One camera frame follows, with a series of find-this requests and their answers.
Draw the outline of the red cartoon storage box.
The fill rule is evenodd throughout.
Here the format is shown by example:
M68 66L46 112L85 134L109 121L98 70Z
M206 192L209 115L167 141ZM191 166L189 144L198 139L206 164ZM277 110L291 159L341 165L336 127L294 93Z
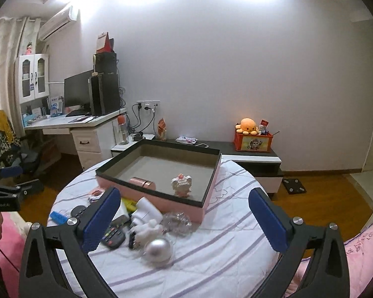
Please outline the red cartoon storage box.
M272 148L273 135L244 135L234 134L234 147L236 151L256 153L269 153Z

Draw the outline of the beige window curtain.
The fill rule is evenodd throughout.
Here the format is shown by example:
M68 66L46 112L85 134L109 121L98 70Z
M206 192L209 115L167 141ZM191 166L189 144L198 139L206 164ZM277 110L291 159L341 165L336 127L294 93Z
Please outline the beige window curtain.
M6 112L18 135L23 134L23 123L16 96L15 61L26 53L29 43L32 51L36 51L41 21L40 18L29 17L0 18L0 110Z

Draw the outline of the red desk calendar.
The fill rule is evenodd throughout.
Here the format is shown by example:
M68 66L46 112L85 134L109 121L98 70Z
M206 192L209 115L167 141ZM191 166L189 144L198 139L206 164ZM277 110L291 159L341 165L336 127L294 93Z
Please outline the red desk calendar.
M97 37L96 53L114 52L108 32L103 32Z

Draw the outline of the rose gold cylinder tube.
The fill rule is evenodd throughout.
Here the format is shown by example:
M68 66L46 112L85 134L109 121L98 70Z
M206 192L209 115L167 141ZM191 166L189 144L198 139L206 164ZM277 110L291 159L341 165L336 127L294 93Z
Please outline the rose gold cylinder tube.
M129 180L129 183L134 184L136 186L139 186L141 188L148 189L148 190L156 190L155 182L150 181L150 180L146 180L146 179L143 179L143 178L132 177Z

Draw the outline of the clear crumpled plastic wrap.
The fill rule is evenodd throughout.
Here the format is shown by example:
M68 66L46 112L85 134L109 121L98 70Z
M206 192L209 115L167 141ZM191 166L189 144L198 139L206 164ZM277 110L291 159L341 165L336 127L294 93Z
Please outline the clear crumpled plastic wrap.
M192 230L190 218L184 213L166 213L163 215L161 224L168 233L186 236Z

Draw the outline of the red cap water bottle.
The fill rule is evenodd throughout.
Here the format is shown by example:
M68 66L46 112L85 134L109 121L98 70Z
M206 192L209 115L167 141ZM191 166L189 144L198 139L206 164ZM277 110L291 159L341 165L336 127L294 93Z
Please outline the red cap water bottle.
M117 117L118 122L118 141L117 144L125 145L129 142L129 128L127 123L127 117L125 115L119 115Z

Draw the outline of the pink doll on cabinet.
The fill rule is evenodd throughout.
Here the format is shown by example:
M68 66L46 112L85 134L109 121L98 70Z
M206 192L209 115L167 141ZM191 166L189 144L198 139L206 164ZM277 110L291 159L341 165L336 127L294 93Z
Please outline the pink doll on cabinet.
M29 42L26 47L25 55L31 55L33 53L33 44Z

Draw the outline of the white computer desk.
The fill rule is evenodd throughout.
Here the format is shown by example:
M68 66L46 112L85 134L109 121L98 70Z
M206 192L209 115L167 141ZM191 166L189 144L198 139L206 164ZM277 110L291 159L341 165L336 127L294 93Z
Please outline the white computer desk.
M117 117L126 113L127 110L121 108L104 116L47 116L24 130L41 130L45 135L54 136L70 135L81 166L86 170L112 157Z

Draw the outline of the silver helmet astronaut figure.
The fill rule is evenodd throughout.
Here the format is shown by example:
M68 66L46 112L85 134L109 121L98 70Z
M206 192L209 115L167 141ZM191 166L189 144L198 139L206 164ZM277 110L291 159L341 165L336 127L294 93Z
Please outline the silver helmet astronaut figure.
M141 248L143 257L152 264L168 262L173 253L172 244L165 237L164 227L155 219L147 223L135 225L131 229L134 235L133 246Z

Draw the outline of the orange octopus plush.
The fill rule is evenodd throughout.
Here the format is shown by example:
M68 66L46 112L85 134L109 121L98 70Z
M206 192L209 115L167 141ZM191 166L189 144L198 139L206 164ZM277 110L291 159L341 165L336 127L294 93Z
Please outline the orange octopus plush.
M251 118L244 118L240 124L235 126L236 132L243 135L260 135L259 127L256 122Z

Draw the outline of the black office chair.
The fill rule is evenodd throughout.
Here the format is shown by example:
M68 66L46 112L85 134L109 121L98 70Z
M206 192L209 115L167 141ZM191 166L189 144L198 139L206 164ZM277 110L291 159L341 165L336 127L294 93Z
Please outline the black office chair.
M27 136L17 136L6 112L0 110L0 167L19 165L23 173L13 178L27 177L28 180L25 182L34 180L42 159L40 150L31 150L23 146L22 142L27 139Z

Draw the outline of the white glass door cabinet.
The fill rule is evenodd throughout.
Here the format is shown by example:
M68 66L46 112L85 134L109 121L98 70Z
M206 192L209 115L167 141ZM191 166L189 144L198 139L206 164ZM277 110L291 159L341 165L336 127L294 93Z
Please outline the white glass door cabinet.
M23 55L15 65L15 83L19 103L49 96L47 54Z

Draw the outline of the black floor scale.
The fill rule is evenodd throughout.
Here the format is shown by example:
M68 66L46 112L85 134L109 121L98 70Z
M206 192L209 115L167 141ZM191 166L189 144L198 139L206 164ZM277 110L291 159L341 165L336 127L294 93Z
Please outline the black floor scale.
M290 195L304 194L307 192L302 182L297 178L284 178L282 184Z

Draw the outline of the pink blanket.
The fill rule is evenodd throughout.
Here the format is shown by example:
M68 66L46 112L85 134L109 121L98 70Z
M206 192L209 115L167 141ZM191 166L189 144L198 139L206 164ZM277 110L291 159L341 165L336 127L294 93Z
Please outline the pink blanket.
M358 297L373 278L373 224L344 243L350 277L350 297Z

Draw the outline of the white wall power outlet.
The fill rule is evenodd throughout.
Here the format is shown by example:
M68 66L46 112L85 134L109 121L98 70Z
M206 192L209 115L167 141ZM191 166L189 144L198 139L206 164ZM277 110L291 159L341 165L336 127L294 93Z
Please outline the white wall power outlet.
M137 105L139 108L145 111L156 112L160 105L160 101L159 100L137 101Z

